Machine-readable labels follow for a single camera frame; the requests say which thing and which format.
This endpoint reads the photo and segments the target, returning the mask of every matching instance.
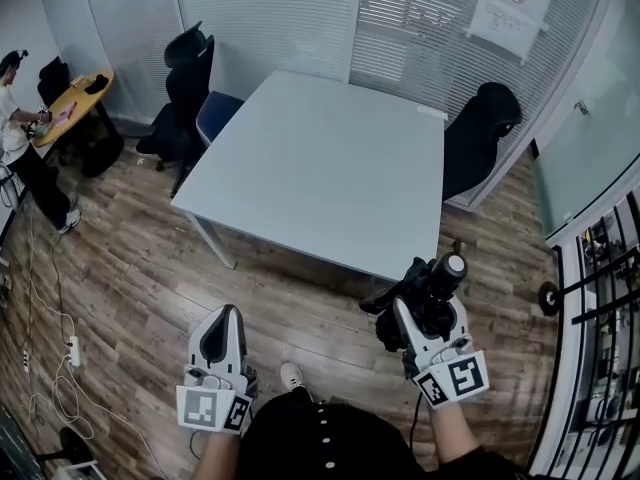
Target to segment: white shoe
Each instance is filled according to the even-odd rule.
[[[62,229],[58,230],[58,233],[60,233],[61,235],[64,235],[71,228],[75,228],[78,222],[80,222],[81,216],[82,214],[80,213],[80,210],[72,210],[69,213],[67,213],[67,223],[64,225]]]
[[[304,381],[302,380],[302,373],[294,363],[283,363],[280,367],[280,378],[284,387],[289,391],[293,391],[296,388],[304,387]]]

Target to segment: forearm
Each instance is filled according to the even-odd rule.
[[[233,480],[239,450],[240,436],[210,434],[192,480]]]
[[[31,123],[33,121],[40,120],[40,114],[34,114],[33,112],[27,112],[26,110],[18,109],[11,114],[11,119],[14,121],[20,121],[21,123]]]
[[[459,459],[480,446],[458,403],[431,411],[431,427],[440,464]]]

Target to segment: white table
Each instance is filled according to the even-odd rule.
[[[362,87],[275,72],[189,174],[183,210],[229,268],[212,224],[387,279],[436,255],[445,114]]]

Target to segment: white paper sign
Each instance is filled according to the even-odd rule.
[[[522,58],[524,62],[540,29],[551,0],[478,0],[467,29]]]

